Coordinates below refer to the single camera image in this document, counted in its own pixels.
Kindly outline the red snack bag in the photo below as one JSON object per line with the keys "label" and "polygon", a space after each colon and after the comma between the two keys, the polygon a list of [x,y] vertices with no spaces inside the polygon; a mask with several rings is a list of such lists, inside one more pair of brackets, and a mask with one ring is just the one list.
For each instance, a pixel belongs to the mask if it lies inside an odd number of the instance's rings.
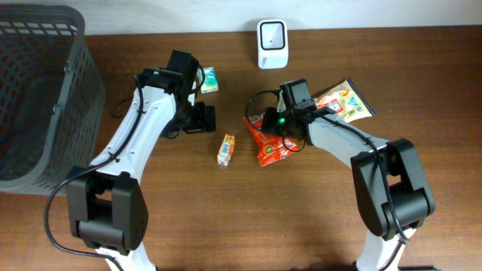
{"label": "red snack bag", "polygon": [[298,144],[291,139],[284,139],[281,136],[259,132],[263,119],[264,114],[243,118],[243,122],[248,127],[259,147],[257,158],[261,167],[284,160],[300,150]]}

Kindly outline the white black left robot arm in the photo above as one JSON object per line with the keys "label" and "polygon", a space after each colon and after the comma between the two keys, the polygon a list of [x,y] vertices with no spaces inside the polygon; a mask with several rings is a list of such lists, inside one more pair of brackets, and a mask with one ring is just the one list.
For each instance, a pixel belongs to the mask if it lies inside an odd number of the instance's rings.
{"label": "white black left robot arm", "polygon": [[160,138],[214,132],[215,108],[196,100],[204,82],[200,62],[174,50],[164,68],[134,77],[136,90],[126,116],[90,165],[71,170],[66,183],[71,234],[112,270],[155,270],[143,239],[148,208],[140,183]]}

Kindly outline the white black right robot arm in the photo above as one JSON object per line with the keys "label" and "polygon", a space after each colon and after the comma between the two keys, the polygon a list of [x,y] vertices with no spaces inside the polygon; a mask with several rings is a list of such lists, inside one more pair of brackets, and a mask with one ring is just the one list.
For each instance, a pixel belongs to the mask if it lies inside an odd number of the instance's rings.
{"label": "white black right robot arm", "polygon": [[307,81],[272,92],[263,133],[300,139],[334,155],[353,176],[358,212],[368,229],[357,270],[397,270],[410,238],[435,211],[435,198],[416,148],[407,139],[388,141],[347,123],[330,108],[317,108]]}

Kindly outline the green tissue pack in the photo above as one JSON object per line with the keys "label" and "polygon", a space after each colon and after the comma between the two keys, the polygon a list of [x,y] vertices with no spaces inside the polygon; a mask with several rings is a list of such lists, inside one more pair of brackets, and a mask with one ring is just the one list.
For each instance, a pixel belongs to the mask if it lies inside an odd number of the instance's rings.
{"label": "green tissue pack", "polygon": [[197,75],[200,81],[204,81],[200,88],[201,93],[212,93],[218,91],[218,80],[216,78],[215,69],[213,67],[198,69]]}

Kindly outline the cream bee snack bag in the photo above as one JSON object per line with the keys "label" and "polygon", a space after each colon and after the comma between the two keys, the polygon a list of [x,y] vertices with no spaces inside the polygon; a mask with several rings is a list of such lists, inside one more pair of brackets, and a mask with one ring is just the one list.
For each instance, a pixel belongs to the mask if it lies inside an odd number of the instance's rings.
{"label": "cream bee snack bag", "polygon": [[317,108],[330,108],[347,123],[376,114],[350,78],[315,97],[314,100]]}

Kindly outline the orange juice carton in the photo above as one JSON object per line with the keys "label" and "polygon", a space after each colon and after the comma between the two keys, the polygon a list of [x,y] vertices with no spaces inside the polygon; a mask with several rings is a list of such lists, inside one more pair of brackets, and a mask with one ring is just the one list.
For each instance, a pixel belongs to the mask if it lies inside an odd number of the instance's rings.
{"label": "orange juice carton", "polygon": [[217,155],[217,162],[219,165],[228,166],[230,159],[233,156],[235,142],[235,137],[233,135],[226,134],[224,136]]}

